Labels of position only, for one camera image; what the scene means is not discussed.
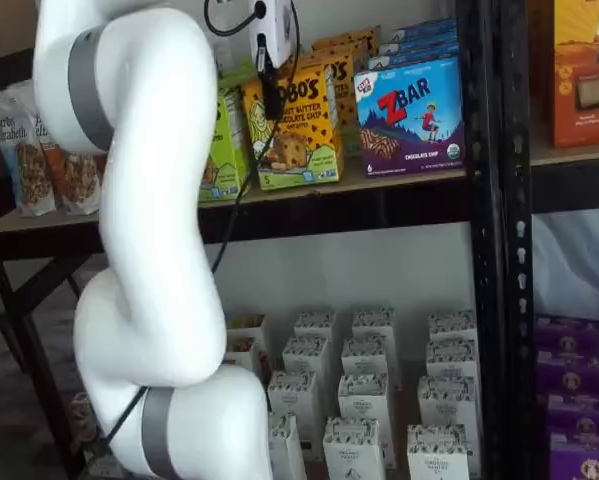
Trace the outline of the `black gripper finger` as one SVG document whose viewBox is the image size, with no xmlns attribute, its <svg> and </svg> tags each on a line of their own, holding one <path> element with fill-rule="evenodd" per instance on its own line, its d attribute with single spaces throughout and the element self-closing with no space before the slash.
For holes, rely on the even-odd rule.
<svg viewBox="0 0 599 480">
<path fill-rule="evenodd" d="M 257 36 L 255 66 L 262 86 L 266 118 L 278 119 L 282 115 L 282 101 L 278 90 L 278 69 L 272 63 L 264 35 Z"/>
</svg>

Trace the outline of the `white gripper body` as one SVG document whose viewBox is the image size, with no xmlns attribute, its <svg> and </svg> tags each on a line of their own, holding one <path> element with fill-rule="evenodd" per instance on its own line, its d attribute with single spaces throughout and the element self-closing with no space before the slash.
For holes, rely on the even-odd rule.
<svg viewBox="0 0 599 480">
<path fill-rule="evenodd" d="M 279 68 L 291 57 L 296 46 L 293 7 L 291 0 L 249 2 L 250 13 L 254 15 L 249 38 L 256 68 Z"/>
</svg>

